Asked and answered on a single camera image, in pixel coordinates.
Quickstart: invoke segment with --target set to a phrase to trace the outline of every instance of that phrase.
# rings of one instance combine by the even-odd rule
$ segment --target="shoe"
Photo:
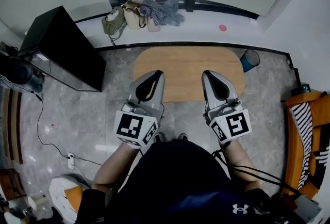
[[[163,132],[157,132],[154,138],[154,143],[166,142],[166,137]]]
[[[181,133],[177,139],[188,141],[188,135],[186,133]]]

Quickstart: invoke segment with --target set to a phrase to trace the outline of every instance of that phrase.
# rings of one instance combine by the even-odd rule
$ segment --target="clothing pile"
[[[102,19],[104,33],[112,42],[118,40],[126,27],[141,29],[147,26],[151,32],[159,31],[161,25],[180,26],[185,20],[177,13],[178,0],[167,0],[163,4],[155,0],[129,0]]]

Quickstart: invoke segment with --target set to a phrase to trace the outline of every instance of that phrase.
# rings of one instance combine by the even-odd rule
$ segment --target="oval wooden table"
[[[204,101],[202,73],[218,72],[229,79],[242,95],[245,79],[235,53],[223,47],[173,46],[150,48],[136,59],[133,78],[161,70],[165,73],[163,102]]]

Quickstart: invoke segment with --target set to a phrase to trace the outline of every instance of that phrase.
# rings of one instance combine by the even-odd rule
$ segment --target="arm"
[[[128,144],[122,143],[96,173],[92,189],[105,193],[111,188],[119,189],[138,152],[139,149],[133,149]]]
[[[223,151],[223,155],[225,156],[227,163],[231,165],[249,166],[255,168],[252,161],[237,140],[233,140],[230,143],[230,145]],[[250,169],[238,169],[257,174],[256,171]],[[228,167],[228,170],[231,178],[234,181],[240,183],[245,192],[251,189],[261,188],[260,181],[256,177],[253,177],[252,175],[246,173],[231,170],[230,167]]]

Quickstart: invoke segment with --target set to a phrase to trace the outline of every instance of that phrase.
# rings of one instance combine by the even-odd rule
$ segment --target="power strip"
[[[74,169],[74,154],[71,152],[68,152],[68,167],[69,169],[73,170]]]

